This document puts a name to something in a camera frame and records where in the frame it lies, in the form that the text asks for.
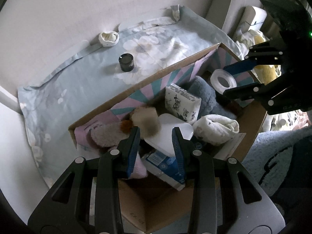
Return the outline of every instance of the white box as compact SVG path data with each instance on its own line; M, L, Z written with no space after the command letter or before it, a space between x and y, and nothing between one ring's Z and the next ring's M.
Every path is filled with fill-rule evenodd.
M187 123L194 124L197 120L201 101L201 98L195 97L175 84L166 87L166 109Z

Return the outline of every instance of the orange pom-pom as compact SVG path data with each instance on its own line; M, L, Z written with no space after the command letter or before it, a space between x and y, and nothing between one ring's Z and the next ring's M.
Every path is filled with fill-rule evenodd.
M129 134L132 127L132 120L123 120L120 124L120 130L125 134Z

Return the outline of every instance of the clear tape roll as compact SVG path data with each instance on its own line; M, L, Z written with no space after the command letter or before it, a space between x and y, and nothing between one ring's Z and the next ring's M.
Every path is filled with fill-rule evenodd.
M210 77L213 88L220 94L237 86L235 78L223 69L216 69Z

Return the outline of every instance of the bedsheet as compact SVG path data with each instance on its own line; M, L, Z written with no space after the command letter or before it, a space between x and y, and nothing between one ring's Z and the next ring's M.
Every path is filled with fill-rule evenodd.
M223 42L240 56L236 44L220 29L187 7L174 6L169 25L125 29L117 45L95 44L61 64L40 85L18 89L35 162L49 186L78 156L97 157L75 148L67 128L102 103L190 55ZM134 56L136 68L121 71L118 58Z

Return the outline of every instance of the label on blue box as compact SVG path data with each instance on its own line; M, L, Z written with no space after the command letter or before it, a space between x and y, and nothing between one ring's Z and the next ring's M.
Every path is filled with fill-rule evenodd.
M175 157L168 157L160 151L156 150L146 158L146 161L156 166L165 175L173 178L180 184L185 183L184 177L179 173L177 160Z

